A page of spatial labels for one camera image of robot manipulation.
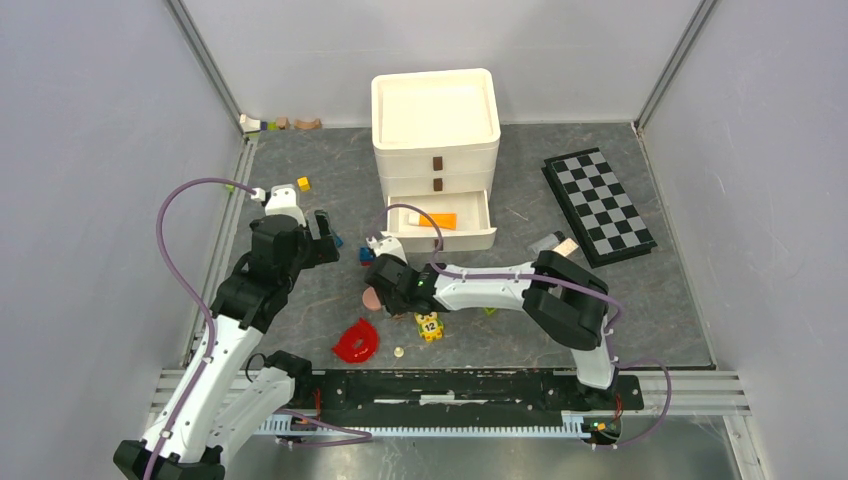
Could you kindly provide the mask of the pink round sponge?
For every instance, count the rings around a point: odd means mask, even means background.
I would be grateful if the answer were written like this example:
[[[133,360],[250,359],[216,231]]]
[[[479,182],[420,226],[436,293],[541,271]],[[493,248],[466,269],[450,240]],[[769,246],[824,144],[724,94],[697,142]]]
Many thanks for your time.
[[[362,294],[362,303],[370,311],[380,311],[382,303],[373,287],[368,287]]]

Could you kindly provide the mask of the orange cream tube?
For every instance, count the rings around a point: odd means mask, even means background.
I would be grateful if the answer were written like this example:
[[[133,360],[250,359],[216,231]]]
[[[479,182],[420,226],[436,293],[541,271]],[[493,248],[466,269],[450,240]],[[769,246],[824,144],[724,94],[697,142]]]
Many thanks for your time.
[[[428,227],[442,230],[456,230],[458,216],[456,213],[427,213],[426,215],[413,212],[407,215],[407,223],[416,227]]]

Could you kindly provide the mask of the small glass bottle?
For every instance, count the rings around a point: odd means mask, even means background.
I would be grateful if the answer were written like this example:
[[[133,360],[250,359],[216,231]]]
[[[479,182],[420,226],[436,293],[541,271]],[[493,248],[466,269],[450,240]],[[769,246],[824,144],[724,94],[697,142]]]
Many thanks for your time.
[[[533,242],[528,246],[528,250],[534,255],[538,255],[541,251],[555,249],[565,240],[566,236],[562,231],[554,231]]]

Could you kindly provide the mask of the white three-drawer organizer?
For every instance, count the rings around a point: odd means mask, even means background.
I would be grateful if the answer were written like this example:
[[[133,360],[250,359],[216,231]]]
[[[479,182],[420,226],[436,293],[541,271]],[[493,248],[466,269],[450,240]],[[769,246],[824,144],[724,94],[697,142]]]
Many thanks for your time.
[[[383,235],[408,253],[490,249],[489,201],[501,128],[484,68],[386,74],[371,82],[372,144],[388,211]],[[416,227],[413,212],[453,212],[456,230]]]

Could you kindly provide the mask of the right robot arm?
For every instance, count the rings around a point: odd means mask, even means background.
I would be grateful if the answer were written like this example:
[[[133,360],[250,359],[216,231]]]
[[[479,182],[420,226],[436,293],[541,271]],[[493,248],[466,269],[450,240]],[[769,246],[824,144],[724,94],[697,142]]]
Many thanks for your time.
[[[392,315],[484,307],[521,311],[570,349],[585,405],[602,408],[617,396],[606,328],[621,313],[620,303],[609,296],[604,281],[559,253],[546,250],[533,262],[510,267],[430,263],[420,270],[396,255],[381,254],[364,281]]]

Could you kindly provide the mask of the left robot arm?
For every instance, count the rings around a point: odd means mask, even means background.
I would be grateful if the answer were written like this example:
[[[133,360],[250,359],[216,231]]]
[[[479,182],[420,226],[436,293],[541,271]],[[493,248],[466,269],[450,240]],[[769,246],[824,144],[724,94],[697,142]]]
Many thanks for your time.
[[[237,373],[287,305],[301,271],[338,261],[326,211],[317,229],[290,215],[250,224],[251,248],[219,285],[205,333],[173,395],[139,440],[124,440],[113,461],[128,479],[222,479],[227,464],[272,412],[306,405],[314,394],[311,363],[272,354],[257,385],[226,404]]]

